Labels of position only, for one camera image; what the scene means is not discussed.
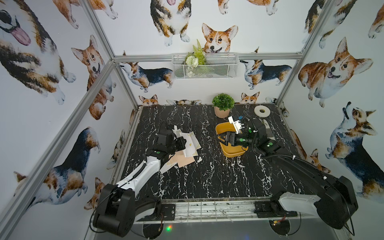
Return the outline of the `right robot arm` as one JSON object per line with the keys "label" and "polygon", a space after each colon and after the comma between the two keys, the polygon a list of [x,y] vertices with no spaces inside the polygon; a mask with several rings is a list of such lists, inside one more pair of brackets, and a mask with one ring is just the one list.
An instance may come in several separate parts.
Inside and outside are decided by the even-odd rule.
{"label": "right robot arm", "polygon": [[256,203],[257,215],[286,217],[291,212],[305,213],[320,218],[337,230],[353,226],[352,215],[358,210],[358,202],[349,179],[343,176],[336,178],[298,158],[269,138],[261,121],[249,116],[229,117],[229,124],[234,130],[217,134],[223,146],[248,148],[257,159],[270,160],[299,177],[312,192],[301,195],[281,191],[268,201]]}

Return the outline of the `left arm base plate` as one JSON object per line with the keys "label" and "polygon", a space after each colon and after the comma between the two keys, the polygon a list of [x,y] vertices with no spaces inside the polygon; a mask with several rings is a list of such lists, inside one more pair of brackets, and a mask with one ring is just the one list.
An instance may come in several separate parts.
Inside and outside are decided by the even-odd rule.
{"label": "left arm base plate", "polygon": [[156,209],[155,212],[150,215],[140,219],[140,222],[153,222],[153,221],[174,221],[176,215],[176,205],[175,204],[164,204],[160,209]]}

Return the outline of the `stack of stationery paper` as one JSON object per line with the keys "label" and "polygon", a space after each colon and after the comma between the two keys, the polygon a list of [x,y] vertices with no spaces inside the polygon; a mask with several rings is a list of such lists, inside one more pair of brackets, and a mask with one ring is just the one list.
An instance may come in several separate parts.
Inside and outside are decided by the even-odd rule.
{"label": "stack of stationery paper", "polygon": [[184,156],[186,158],[198,156],[197,150],[201,148],[201,145],[195,133],[181,133],[181,137],[183,137],[187,141],[185,144],[185,149],[183,150]]}

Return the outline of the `pink paper sheet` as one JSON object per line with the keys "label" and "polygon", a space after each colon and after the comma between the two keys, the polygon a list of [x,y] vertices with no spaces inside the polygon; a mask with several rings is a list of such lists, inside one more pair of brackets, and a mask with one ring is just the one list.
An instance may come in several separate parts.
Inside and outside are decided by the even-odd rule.
{"label": "pink paper sheet", "polygon": [[176,158],[176,163],[179,168],[185,167],[195,162],[194,157],[185,157],[183,151],[176,152],[174,157]]}
{"label": "pink paper sheet", "polygon": [[178,163],[178,156],[177,155],[174,155],[170,158],[170,160],[167,162],[167,166],[168,167],[173,167],[174,165],[176,165]]}

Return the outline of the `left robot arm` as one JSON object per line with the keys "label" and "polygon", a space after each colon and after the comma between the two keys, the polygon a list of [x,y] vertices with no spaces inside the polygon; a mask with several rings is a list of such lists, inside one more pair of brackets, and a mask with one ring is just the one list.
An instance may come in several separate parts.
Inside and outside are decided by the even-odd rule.
{"label": "left robot arm", "polygon": [[124,237],[138,220],[161,218],[162,203],[159,199],[146,197],[137,201],[136,197],[176,152],[186,149],[186,144],[184,137],[178,137],[169,125],[162,122],[155,143],[145,152],[145,158],[137,168],[118,183],[107,184],[102,189],[98,205],[90,218],[90,230]]}

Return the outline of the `yellow plastic storage box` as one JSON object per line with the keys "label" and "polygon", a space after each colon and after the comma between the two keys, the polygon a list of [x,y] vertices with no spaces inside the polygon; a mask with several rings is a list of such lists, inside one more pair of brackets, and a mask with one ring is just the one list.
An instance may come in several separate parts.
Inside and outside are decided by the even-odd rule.
{"label": "yellow plastic storage box", "polygon": [[223,154],[227,158],[234,158],[243,155],[249,149],[248,135],[244,133],[236,134],[235,128],[229,122],[216,125],[216,133],[227,133],[228,146],[223,146],[220,142]]}

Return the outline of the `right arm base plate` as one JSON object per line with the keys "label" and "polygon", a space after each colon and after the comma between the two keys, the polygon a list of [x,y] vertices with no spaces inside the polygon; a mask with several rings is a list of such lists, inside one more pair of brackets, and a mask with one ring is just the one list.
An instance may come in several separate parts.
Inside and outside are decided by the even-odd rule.
{"label": "right arm base plate", "polygon": [[254,213],[259,218],[283,218],[283,217],[297,217],[297,212],[289,212],[283,209],[279,202],[274,201],[255,201]]}

